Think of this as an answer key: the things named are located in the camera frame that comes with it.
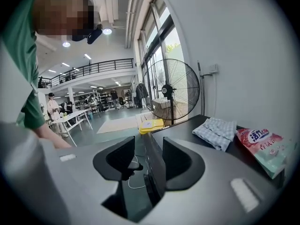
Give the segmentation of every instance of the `gray floor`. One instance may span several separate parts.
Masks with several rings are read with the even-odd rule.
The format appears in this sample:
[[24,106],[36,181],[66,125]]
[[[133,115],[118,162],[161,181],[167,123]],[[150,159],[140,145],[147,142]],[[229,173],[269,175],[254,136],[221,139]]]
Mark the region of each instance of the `gray floor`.
[[[139,134],[137,128],[130,128],[117,132],[97,134],[97,131],[100,129],[100,127],[105,121],[135,116],[140,112],[141,109],[122,108],[119,110],[102,112],[100,114],[101,118],[99,118],[98,114],[95,113],[93,115],[93,119],[90,120],[93,130],[89,128],[87,122],[83,122],[82,131],[80,130],[79,126],[76,126],[70,131],[70,134],[78,147],[101,143],[107,140],[113,140],[121,137],[135,136],[135,154],[139,156],[144,156],[143,138]],[[65,140],[73,146],[72,140],[70,138],[65,138]],[[137,158],[138,161],[143,165],[144,169],[142,171],[135,172],[135,174],[131,176],[130,186],[132,188],[142,187],[145,185],[143,179],[143,175],[147,173],[145,158]],[[122,185],[125,197],[125,204],[128,212],[128,219],[137,222],[141,218],[143,218],[152,208],[147,194],[147,190],[145,187],[140,189],[131,189],[128,186],[128,181],[123,181]]]

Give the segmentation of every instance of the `plaid towel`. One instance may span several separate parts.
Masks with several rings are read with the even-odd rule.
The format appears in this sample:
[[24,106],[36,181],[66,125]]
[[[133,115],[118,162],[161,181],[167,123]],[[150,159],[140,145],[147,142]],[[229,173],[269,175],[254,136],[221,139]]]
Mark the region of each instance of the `plaid towel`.
[[225,122],[220,119],[208,120],[210,119],[207,119],[205,123],[194,129],[192,133],[211,144],[215,149],[225,152],[230,141],[233,141],[236,122]]
[[236,124],[236,121],[226,122],[222,119],[210,118],[203,123],[203,126],[232,142],[236,131]]

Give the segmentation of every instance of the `balcony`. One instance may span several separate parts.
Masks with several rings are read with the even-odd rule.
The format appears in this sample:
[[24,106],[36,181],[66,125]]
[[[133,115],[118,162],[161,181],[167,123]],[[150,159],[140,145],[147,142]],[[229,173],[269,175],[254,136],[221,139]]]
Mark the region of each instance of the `balcony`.
[[133,68],[133,58],[93,63],[83,67],[73,68],[54,78],[39,77],[38,88],[53,88],[79,77],[127,68]]

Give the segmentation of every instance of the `pink package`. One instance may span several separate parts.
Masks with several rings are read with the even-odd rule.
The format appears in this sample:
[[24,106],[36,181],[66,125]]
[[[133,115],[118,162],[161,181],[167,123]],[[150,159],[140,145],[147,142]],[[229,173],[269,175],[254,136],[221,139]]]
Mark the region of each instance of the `pink package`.
[[241,129],[237,131],[237,137],[272,179],[284,169],[292,150],[290,141],[267,129]]

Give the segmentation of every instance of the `wall switch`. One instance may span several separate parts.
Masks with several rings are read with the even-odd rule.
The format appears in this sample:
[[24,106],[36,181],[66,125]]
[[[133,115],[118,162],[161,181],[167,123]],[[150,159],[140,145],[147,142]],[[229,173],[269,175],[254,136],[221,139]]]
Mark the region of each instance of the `wall switch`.
[[218,73],[219,72],[217,64],[210,65],[209,69],[210,69],[210,74]]

